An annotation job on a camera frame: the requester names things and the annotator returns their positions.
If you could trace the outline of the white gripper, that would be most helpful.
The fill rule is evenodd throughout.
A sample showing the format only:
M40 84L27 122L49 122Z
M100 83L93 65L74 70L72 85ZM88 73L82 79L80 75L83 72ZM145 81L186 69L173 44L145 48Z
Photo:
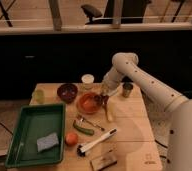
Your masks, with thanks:
M111 68L104 76L101 84L101 94L103 96L111 96L119 85L117 71Z

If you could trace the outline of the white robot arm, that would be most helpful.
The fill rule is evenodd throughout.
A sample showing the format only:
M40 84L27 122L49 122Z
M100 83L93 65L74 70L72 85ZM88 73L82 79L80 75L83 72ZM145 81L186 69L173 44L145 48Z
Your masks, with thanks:
M192 171L192 99L171 88L138 67L138 56L119 52L104 75L104 93L114 91L124 77L130 78L154 102L172 116L165 171Z

